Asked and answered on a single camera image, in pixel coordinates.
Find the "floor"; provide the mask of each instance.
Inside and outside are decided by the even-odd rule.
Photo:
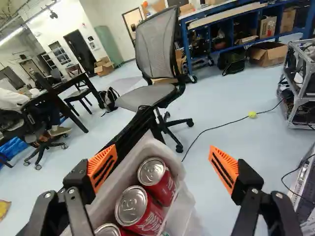
[[[172,128],[184,145],[184,153],[202,130],[247,116],[249,111],[274,107],[278,102],[275,94],[281,69],[281,66],[261,68],[247,65],[243,72],[225,77],[216,67],[198,70],[198,83],[188,84],[185,93],[167,109],[172,119],[194,120],[192,128],[185,124]],[[113,86],[119,93],[125,93],[145,85],[139,76],[141,73],[132,61],[109,76],[91,80],[98,90]],[[66,120],[63,125],[73,127],[70,136],[64,139],[69,148],[47,151],[41,162],[42,170],[36,171],[33,165],[25,167],[22,161],[17,162],[13,169],[4,167],[0,170],[0,199],[12,202],[8,215],[0,223],[1,235],[14,236],[28,221],[37,196],[46,190],[58,190],[69,170],[81,159],[97,153],[134,115],[118,109],[101,118],[104,111],[98,108],[93,97],[90,100],[93,115],[89,115],[81,104],[75,103],[80,119],[90,132],[84,134],[72,121]],[[286,192],[281,176],[296,167],[314,140],[313,131],[288,129],[278,108],[256,119],[246,119],[202,134],[190,149],[184,166],[186,182],[196,199],[196,210],[205,235],[229,235],[239,210],[208,161],[210,145],[235,158],[245,159],[264,178],[265,192]],[[165,141],[175,150],[175,144],[168,136],[165,136]],[[16,159],[25,158],[30,152],[31,148],[20,153]],[[256,235],[267,235],[261,220]]]

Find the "sneaker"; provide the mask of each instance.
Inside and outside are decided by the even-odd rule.
[[[65,128],[62,126],[58,126],[57,130],[49,130],[50,136],[55,137],[62,134],[67,134],[71,131],[71,128]]]

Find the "blue shelving unit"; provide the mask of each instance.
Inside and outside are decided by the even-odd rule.
[[[308,2],[310,3],[310,7],[309,7],[309,11],[308,11],[308,15],[307,15],[307,19],[305,22],[305,26],[303,28],[294,28],[292,30],[292,32],[286,32],[286,33],[280,33],[280,26],[281,26],[281,20],[282,20],[282,15],[283,15],[283,11],[286,8],[286,5],[290,4],[290,3],[295,3],[298,2],[299,0],[285,0],[285,1],[279,1],[276,2],[274,4],[269,4],[265,7],[259,8],[259,9],[255,9],[255,10],[251,10],[251,11],[247,11],[244,13],[240,13],[238,15],[234,15],[231,17],[227,17],[215,22],[211,22],[207,25],[203,25],[200,27],[196,27],[193,28],[191,30],[187,29],[187,23],[191,22],[193,20],[197,20],[197,19],[201,19],[203,17],[206,16],[210,16],[210,15],[214,15],[216,13],[219,12],[223,12],[229,9],[233,9],[239,6],[242,6],[244,4],[248,4],[250,2],[254,2],[252,0],[238,0],[238,1],[233,1],[233,2],[229,2],[223,5],[220,5],[218,7],[214,7],[214,8],[210,8],[208,10],[202,11],[202,12],[197,12],[196,14],[193,14],[191,16],[188,17],[184,17],[180,20],[180,24],[181,24],[181,29],[182,29],[182,38],[183,38],[183,45],[184,45],[184,50],[187,56],[187,64],[188,64],[188,69],[189,69],[189,74],[193,74],[192,71],[192,61],[199,59],[199,58],[191,58],[191,54],[189,51],[189,39],[188,39],[188,33],[190,31],[201,31],[201,30],[207,30],[207,37],[209,39],[209,52],[210,54],[216,54],[216,53],[223,53],[223,52],[227,52],[236,48],[241,48],[244,47],[246,45],[251,45],[251,44],[256,44],[262,41],[266,41],[266,40],[270,40],[270,39],[274,39],[275,41],[279,41],[279,37],[282,36],[286,36],[286,35],[290,35],[290,34],[294,34],[294,33],[303,33],[303,39],[307,39],[311,37],[311,29],[312,29],[312,22],[313,22],[313,18],[315,16],[315,0],[308,0]],[[238,17],[242,17],[242,16],[249,16],[251,21],[251,27],[253,29],[258,29],[258,24],[259,24],[259,17],[262,15],[272,15],[272,16],[276,16],[277,17],[277,22],[276,22],[276,29],[275,29],[275,35],[272,37],[268,37],[268,38],[264,38],[264,39],[257,39],[254,42],[249,42],[246,44],[242,44],[242,45],[234,45],[233,42],[233,31],[234,31],[234,20],[237,19]],[[220,25],[220,27],[222,29],[224,29],[225,34],[227,34],[229,36],[229,38],[231,39],[230,42],[230,47],[228,48],[224,48],[222,50],[218,50],[218,51],[211,51],[211,27],[213,25]]]

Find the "red soda can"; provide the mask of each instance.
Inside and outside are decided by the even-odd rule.
[[[127,188],[116,202],[115,218],[126,230],[156,236],[164,219],[162,207],[141,186]]]
[[[152,157],[138,169],[138,180],[164,207],[169,207],[176,192],[175,181],[164,161]]]
[[[112,223],[101,225],[94,233],[95,236],[137,236],[133,232],[125,231]]]

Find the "can lid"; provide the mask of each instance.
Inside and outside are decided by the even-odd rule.
[[[157,157],[144,161],[138,169],[138,180],[144,186],[157,184],[165,173],[165,163]]]
[[[95,230],[96,236],[121,236],[119,228],[112,224],[106,223]]]
[[[144,215],[148,204],[146,191],[140,186],[127,188],[117,200],[115,218],[122,226],[130,226],[138,222]]]

